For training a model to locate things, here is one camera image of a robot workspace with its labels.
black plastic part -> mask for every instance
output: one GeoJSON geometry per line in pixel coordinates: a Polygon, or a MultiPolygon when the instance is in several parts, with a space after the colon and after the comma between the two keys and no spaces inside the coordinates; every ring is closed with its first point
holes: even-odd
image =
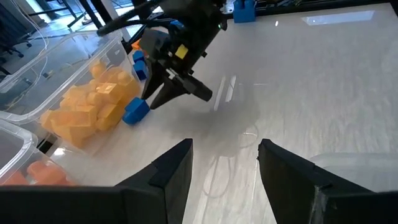
{"type": "Polygon", "coordinates": [[[277,223],[395,223],[398,193],[374,193],[269,139],[259,145],[262,183],[277,223]]]}
{"type": "Polygon", "coordinates": [[[150,108],[152,110],[162,106],[176,97],[189,93],[176,78],[173,78],[172,80],[169,78],[163,79],[164,86],[160,89],[159,93],[150,104],[150,108]]]}
{"type": "Polygon", "coordinates": [[[144,91],[142,91],[142,99],[148,99],[154,92],[164,83],[164,77],[168,76],[168,73],[163,69],[157,62],[147,61],[148,66],[148,78],[145,82],[144,91]]]}
{"type": "Polygon", "coordinates": [[[182,223],[192,160],[185,139],[115,187],[2,186],[2,222],[182,223]]]}

white table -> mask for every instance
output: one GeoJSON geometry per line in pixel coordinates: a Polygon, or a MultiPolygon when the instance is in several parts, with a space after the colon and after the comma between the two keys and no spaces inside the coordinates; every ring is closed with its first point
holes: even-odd
{"type": "Polygon", "coordinates": [[[228,21],[194,67],[210,102],[183,96],[120,123],[93,157],[55,151],[81,184],[114,185],[193,138],[184,223],[275,223],[262,138],[306,158],[398,148],[398,18],[389,4],[228,21]]]}

yellow label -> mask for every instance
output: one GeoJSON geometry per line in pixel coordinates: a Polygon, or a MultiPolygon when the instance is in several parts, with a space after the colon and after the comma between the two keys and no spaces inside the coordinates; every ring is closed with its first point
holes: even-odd
{"type": "Polygon", "coordinates": [[[186,56],[187,53],[188,53],[188,49],[182,44],[177,49],[175,56],[179,57],[180,59],[184,59],[184,57],[186,56]]]}

blue object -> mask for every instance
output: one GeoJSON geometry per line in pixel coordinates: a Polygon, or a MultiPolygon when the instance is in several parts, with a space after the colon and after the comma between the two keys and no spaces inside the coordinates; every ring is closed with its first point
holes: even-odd
{"type": "Polygon", "coordinates": [[[126,124],[133,125],[141,121],[145,115],[150,111],[149,106],[145,100],[135,97],[126,107],[126,112],[123,115],[123,121],[126,124]]]}
{"type": "Polygon", "coordinates": [[[139,61],[145,61],[145,56],[144,56],[143,51],[136,50],[134,52],[134,54],[132,55],[132,60],[134,61],[134,63],[137,63],[139,61]]]}
{"type": "Polygon", "coordinates": [[[134,71],[136,71],[136,74],[140,81],[143,81],[148,77],[148,68],[145,62],[138,61],[132,66],[132,68],[134,69],[134,71]]]}
{"type": "Polygon", "coordinates": [[[254,22],[256,20],[256,6],[254,0],[245,0],[244,4],[241,0],[234,2],[234,22],[254,22]]]}
{"type": "Polygon", "coordinates": [[[180,21],[172,21],[170,24],[173,24],[180,29],[184,28],[184,25],[180,21]]]}

transparent storage box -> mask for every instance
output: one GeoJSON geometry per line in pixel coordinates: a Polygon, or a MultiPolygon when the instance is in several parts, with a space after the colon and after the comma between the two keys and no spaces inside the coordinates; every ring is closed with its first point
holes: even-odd
{"type": "Polygon", "coordinates": [[[76,32],[0,83],[0,119],[36,122],[68,144],[92,153],[141,94],[120,32],[76,32]]]}
{"type": "Polygon", "coordinates": [[[335,152],[314,156],[311,162],[374,192],[398,190],[398,154],[335,152]]]}
{"type": "Polygon", "coordinates": [[[0,185],[76,185],[36,148],[31,132],[0,120],[0,142],[0,185]]]}

